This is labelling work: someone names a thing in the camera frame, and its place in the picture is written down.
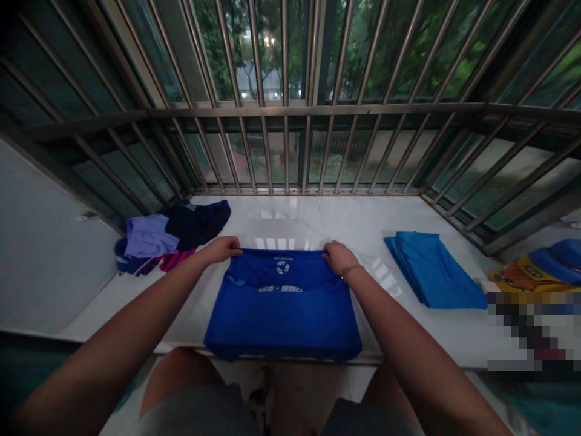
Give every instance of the folded blue shirt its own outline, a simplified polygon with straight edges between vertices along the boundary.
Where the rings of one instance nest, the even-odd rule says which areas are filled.
[[[432,309],[486,309],[480,287],[454,260],[439,235],[397,232],[384,239],[416,294]]]

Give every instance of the bracelet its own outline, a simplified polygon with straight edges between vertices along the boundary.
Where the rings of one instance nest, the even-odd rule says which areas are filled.
[[[341,279],[347,283],[347,280],[345,280],[347,273],[349,273],[350,271],[353,271],[354,269],[357,268],[363,268],[363,265],[352,265],[352,266],[348,266],[347,268],[343,268],[341,271],[339,271],[339,277],[341,277]]]

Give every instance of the gray shorts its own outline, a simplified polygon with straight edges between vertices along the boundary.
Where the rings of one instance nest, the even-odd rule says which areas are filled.
[[[337,400],[321,436],[417,436],[392,411]],[[137,435],[260,436],[240,387],[193,386],[164,400],[139,421]]]

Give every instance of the striped cloth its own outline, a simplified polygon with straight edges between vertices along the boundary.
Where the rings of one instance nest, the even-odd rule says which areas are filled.
[[[195,253],[195,248],[187,251],[179,251],[174,254],[165,254],[159,257],[162,262],[159,265],[159,269],[163,272],[168,273],[174,269],[180,262],[187,259],[189,256]]]

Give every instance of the white wall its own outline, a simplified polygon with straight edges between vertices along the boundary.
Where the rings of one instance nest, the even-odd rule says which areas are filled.
[[[569,227],[566,223],[581,222],[581,209],[561,218],[560,222],[547,226],[528,238],[517,242],[513,246],[499,253],[503,262],[511,262],[526,253],[538,248],[551,246],[563,239],[581,239],[581,230]]]
[[[60,333],[115,275],[118,233],[0,140],[0,328]]]

